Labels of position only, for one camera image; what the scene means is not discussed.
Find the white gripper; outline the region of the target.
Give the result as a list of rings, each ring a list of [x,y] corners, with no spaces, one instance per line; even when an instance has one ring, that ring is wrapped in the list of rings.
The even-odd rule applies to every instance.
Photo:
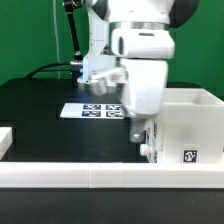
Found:
[[[131,118],[130,141],[145,141],[145,123],[161,110],[168,76],[164,60],[121,59],[118,67],[92,73],[90,83],[95,94],[103,95],[108,86],[123,84],[121,103]]]

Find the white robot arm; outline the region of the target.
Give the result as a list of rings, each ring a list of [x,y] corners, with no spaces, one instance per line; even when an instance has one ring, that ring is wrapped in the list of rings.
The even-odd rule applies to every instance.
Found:
[[[163,104],[167,61],[174,56],[171,28],[185,24],[200,0],[85,0],[89,51],[78,83],[97,95],[122,87],[131,118],[130,141],[144,141],[145,124]]]

